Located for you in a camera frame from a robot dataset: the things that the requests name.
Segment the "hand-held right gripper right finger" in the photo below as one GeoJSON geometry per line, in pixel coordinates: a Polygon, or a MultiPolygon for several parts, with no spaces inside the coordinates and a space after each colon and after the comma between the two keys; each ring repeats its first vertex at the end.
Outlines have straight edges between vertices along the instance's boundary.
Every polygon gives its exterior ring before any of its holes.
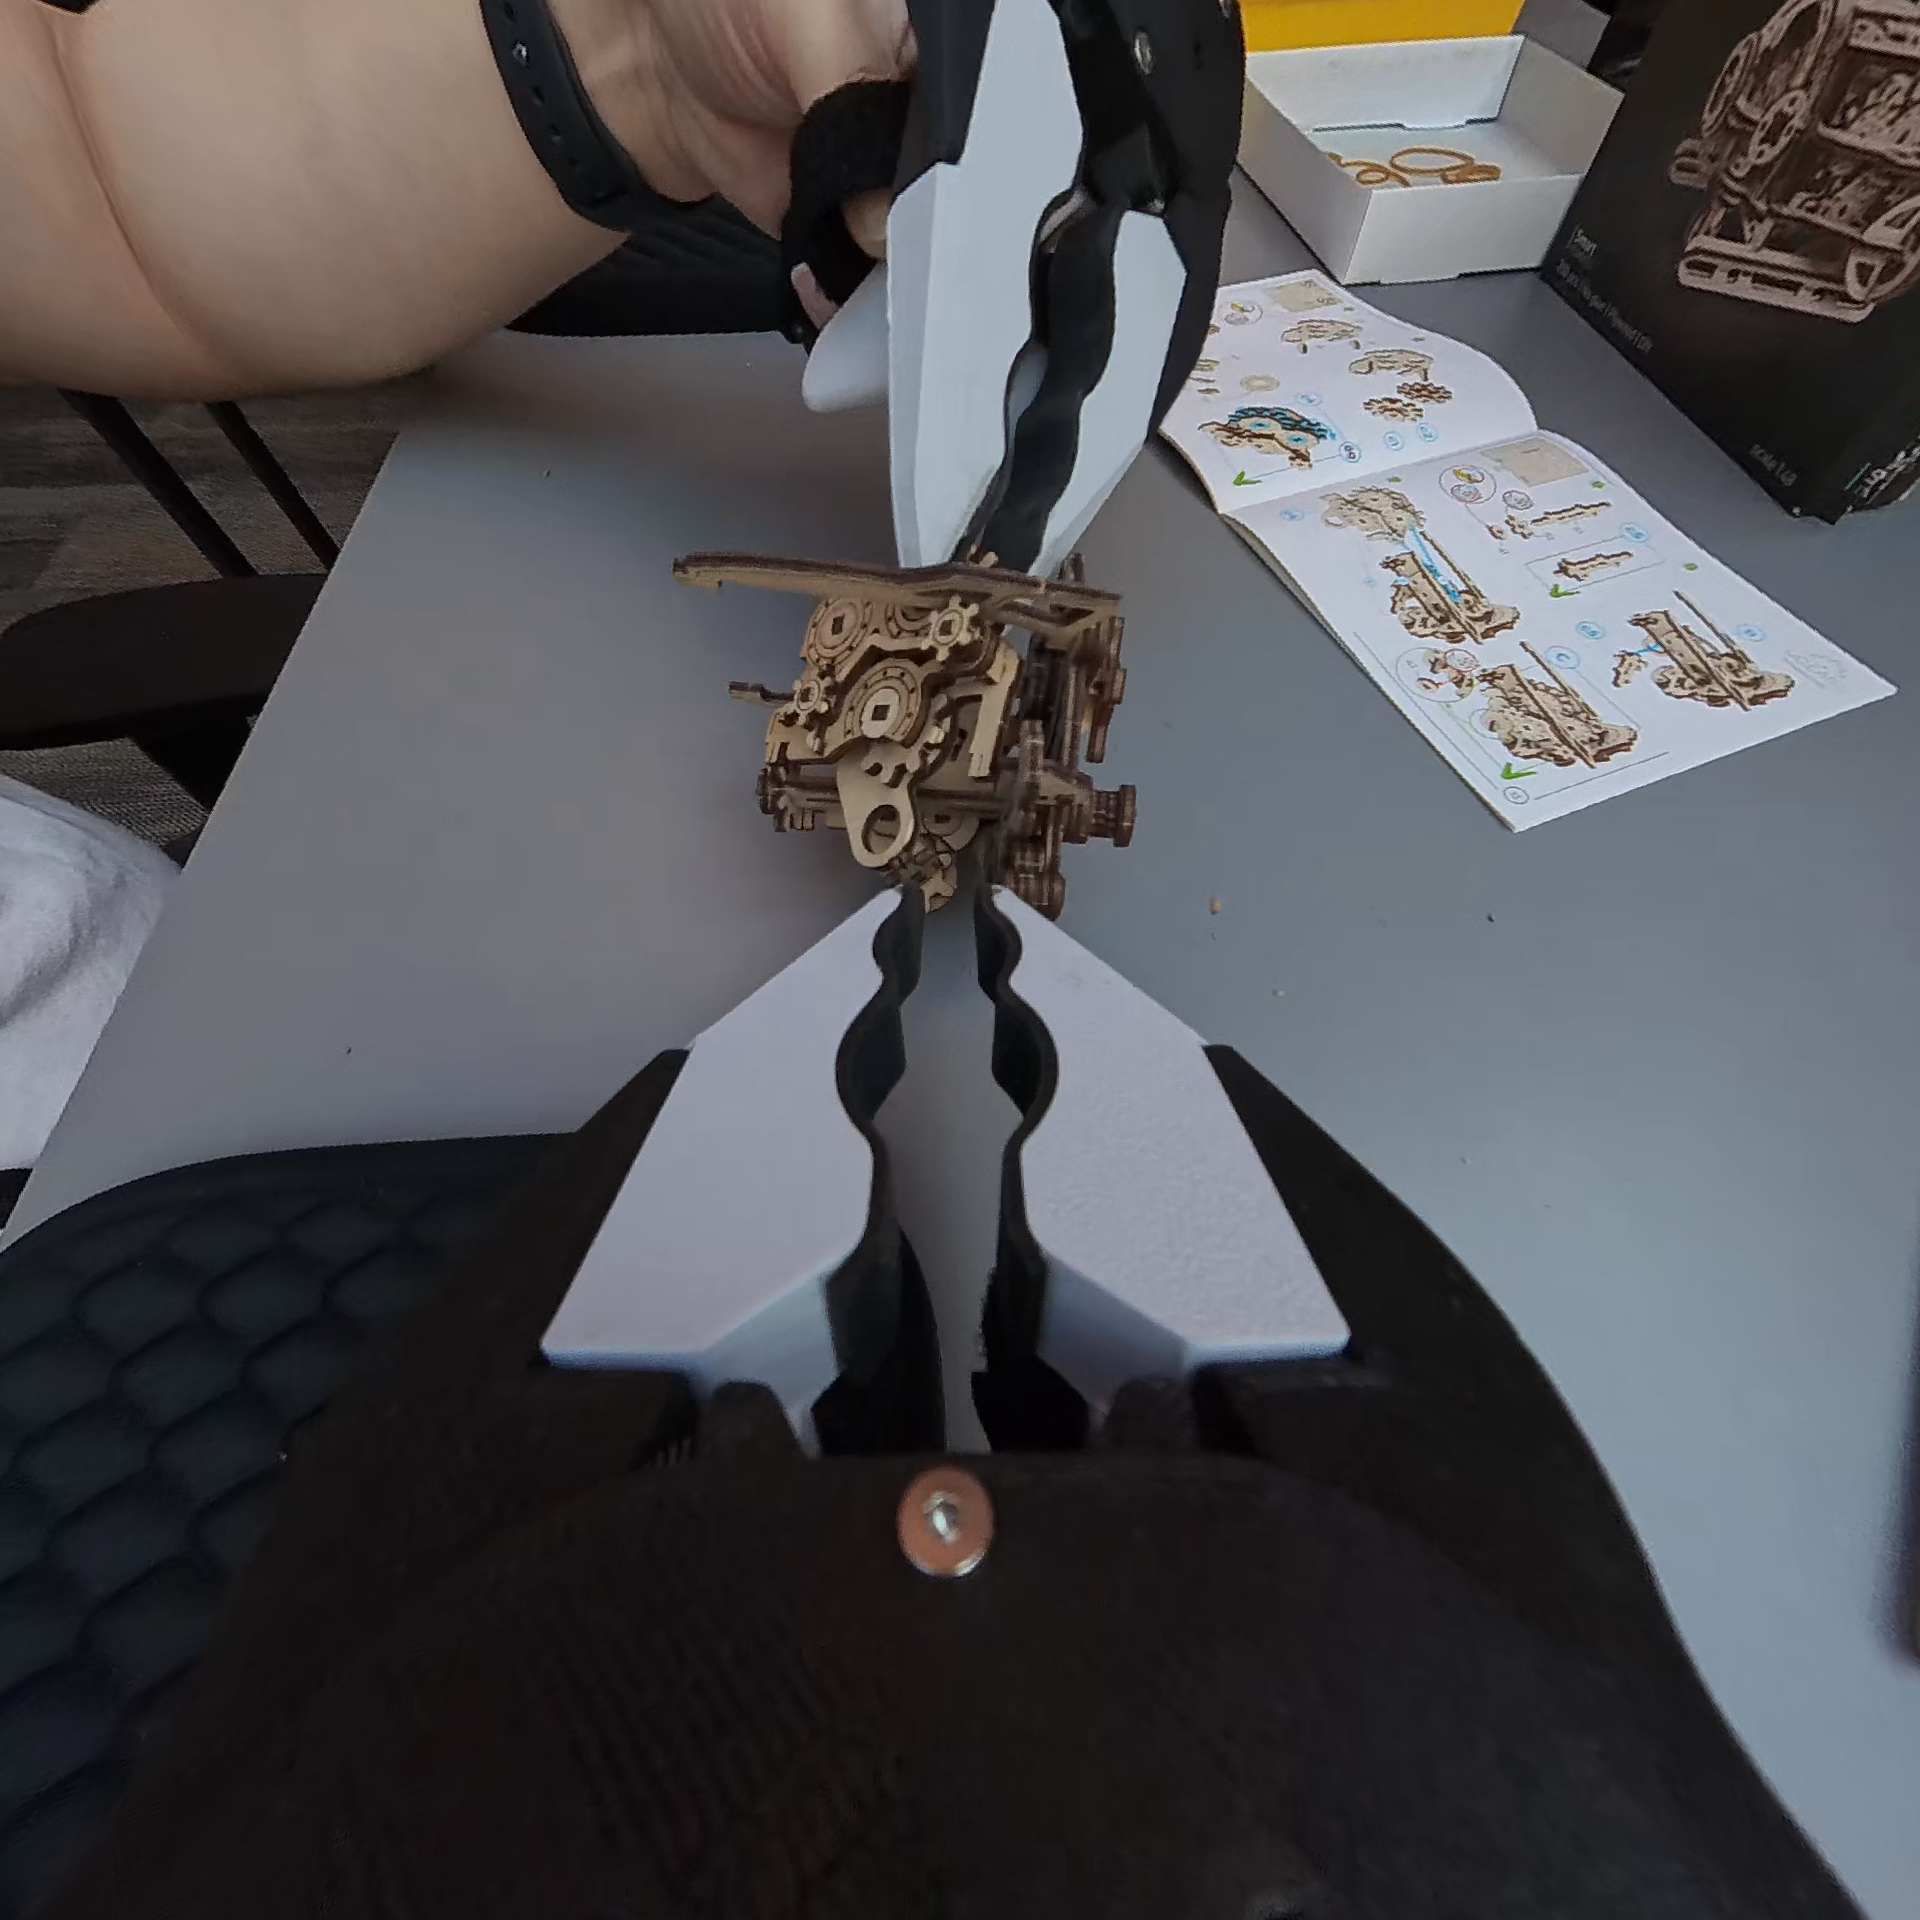
{"type": "Polygon", "coordinates": [[[999,1165],[973,1409],[996,1452],[1071,1452],[1133,1380],[1320,1361],[1347,1319],[1184,1020],[1007,887],[973,900],[999,1165]]]}

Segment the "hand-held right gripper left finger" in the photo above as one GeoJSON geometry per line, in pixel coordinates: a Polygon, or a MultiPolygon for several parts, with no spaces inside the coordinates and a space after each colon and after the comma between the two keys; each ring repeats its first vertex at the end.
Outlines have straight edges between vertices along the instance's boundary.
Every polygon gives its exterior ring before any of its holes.
{"type": "Polygon", "coordinates": [[[875,1120],[926,910],[884,892],[683,1052],[540,1338],[573,1370],[766,1385],[823,1452],[945,1439],[939,1333],[875,1120]]]}

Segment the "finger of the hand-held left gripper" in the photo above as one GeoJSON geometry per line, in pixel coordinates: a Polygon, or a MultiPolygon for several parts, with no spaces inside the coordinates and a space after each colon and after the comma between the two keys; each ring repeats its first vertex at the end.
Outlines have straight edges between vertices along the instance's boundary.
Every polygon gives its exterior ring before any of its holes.
{"type": "Polygon", "coordinates": [[[1092,205],[1042,272],[1044,369],[1017,415],[1017,565],[1051,572],[1143,448],[1187,269],[1155,213],[1092,205]]]}
{"type": "Polygon", "coordinates": [[[1017,427],[1063,358],[1045,279],[1092,212],[1092,4],[910,4],[918,68],[885,220],[892,525],[908,565],[1045,572],[1045,483],[1017,427]]]}

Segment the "wooden mechanical model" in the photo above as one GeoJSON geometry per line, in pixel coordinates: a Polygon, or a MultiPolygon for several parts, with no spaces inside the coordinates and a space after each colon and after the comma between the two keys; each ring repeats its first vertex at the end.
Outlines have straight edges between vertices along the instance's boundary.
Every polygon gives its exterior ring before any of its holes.
{"type": "Polygon", "coordinates": [[[811,603],[789,689],[729,683],[772,714],[755,795],[776,829],[842,829],[861,868],[926,912],[975,856],[1045,917],[1063,910],[1066,847],[1132,842],[1135,788],[1090,773],[1126,689],[1122,598],[1078,554],[1037,575],[702,550],[674,577],[811,603]]]}

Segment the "person's left forearm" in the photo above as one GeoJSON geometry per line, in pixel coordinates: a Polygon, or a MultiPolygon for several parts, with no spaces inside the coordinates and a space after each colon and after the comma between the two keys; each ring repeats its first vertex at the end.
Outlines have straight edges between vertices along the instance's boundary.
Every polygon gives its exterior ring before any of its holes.
{"type": "Polygon", "coordinates": [[[480,4],[4,4],[4,381],[156,399],[420,369],[620,244],[480,4]]]}

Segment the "person's left hand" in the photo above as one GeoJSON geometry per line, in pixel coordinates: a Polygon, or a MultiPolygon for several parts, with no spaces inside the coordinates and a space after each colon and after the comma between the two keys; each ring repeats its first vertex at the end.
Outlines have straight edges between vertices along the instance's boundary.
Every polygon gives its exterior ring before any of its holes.
{"type": "Polygon", "coordinates": [[[901,1],[547,4],[583,133],[575,198],[611,218],[647,194],[720,196],[772,231],[792,202],[804,111],[848,83],[910,82],[901,1]]]}

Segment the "yellow box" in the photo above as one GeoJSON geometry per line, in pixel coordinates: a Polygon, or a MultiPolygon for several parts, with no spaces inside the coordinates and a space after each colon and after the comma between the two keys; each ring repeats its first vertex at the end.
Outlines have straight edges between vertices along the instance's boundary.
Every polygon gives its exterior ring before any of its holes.
{"type": "Polygon", "coordinates": [[[1521,0],[1286,0],[1235,5],[1250,53],[1507,36],[1523,11],[1521,0]]]}

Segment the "white cardboard box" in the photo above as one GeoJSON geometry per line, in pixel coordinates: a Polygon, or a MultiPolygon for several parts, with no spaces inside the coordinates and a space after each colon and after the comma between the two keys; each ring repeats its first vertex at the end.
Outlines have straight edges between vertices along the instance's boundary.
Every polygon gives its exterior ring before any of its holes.
{"type": "Polygon", "coordinates": [[[1517,34],[1256,52],[1240,165],[1346,284],[1538,269],[1619,89],[1517,34]],[[1465,185],[1368,189],[1326,154],[1439,146],[1501,165],[1465,185]]]}

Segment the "illustrated instruction booklet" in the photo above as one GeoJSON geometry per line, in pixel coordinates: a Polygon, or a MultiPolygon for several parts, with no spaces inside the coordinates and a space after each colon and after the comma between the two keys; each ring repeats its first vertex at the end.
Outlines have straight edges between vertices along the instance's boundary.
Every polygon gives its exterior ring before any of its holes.
{"type": "Polygon", "coordinates": [[[1216,292],[1161,436],[1511,829],[1895,691],[1492,355],[1320,272],[1216,292]]]}

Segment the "black wristband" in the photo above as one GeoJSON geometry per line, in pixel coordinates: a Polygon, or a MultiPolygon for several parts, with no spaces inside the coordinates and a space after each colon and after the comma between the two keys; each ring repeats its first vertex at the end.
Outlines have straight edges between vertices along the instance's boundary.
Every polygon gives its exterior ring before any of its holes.
{"type": "Polygon", "coordinates": [[[480,1],[491,61],[527,147],[578,218],[629,235],[668,202],[600,118],[547,1],[480,1]]]}

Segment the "black product box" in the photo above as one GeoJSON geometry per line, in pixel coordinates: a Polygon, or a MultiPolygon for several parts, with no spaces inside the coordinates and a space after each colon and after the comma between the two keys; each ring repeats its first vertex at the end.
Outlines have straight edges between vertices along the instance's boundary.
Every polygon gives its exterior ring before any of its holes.
{"type": "Polygon", "coordinates": [[[1540,276],[1787,514],[1917,466],[1917,5],[1618,4],[1646,28],[1540,276]]]}

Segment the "black office chair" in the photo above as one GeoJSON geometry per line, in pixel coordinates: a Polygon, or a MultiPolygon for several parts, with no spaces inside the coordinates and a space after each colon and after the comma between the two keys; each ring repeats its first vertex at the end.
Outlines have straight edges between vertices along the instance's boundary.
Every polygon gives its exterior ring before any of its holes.
{"type": "Polygon", "coordinates": [[[172,843],[209,810],[420,395],[4,385],[4,769],[172,843]]]}

